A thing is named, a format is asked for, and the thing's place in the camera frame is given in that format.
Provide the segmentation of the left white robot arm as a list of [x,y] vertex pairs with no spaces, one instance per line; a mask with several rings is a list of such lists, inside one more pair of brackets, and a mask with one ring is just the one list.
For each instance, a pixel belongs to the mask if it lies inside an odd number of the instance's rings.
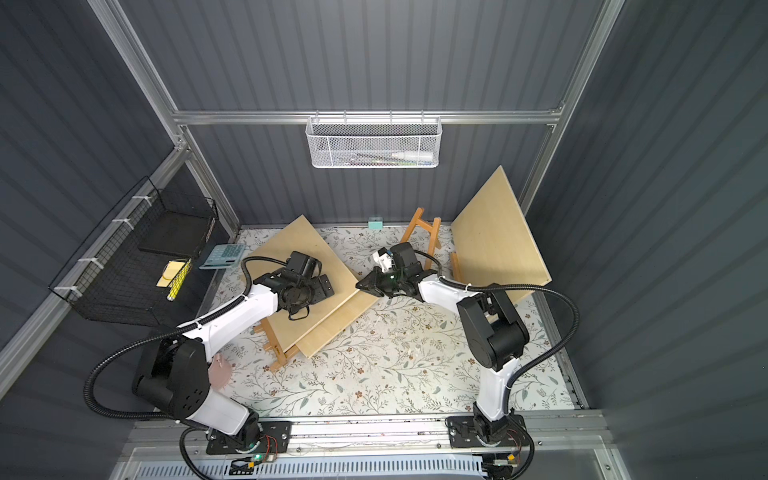
[[261,442],[258,414],[214,389],[209,378],[214,356],[247,327],[282,310],[293,320],[334,290],[322,263],[297,251],[285,261],[249,256],[241,269],[242,294],[182,324],[188,332],[143,347],[132,391],[159,413],[217,431],[249,451]]

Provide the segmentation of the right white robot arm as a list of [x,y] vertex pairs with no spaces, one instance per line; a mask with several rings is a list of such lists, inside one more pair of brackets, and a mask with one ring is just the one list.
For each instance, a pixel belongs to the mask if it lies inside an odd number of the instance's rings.
[[374,267],[356,288],[376,297],[406,296],[456,314],[469,350],[481,366],[473,405],[474,430],[481,442],[501,441],[512,428],[509,382],[521,368],[529,332],[504,291],[479,292],[426,269],[408,242],[372,254]]

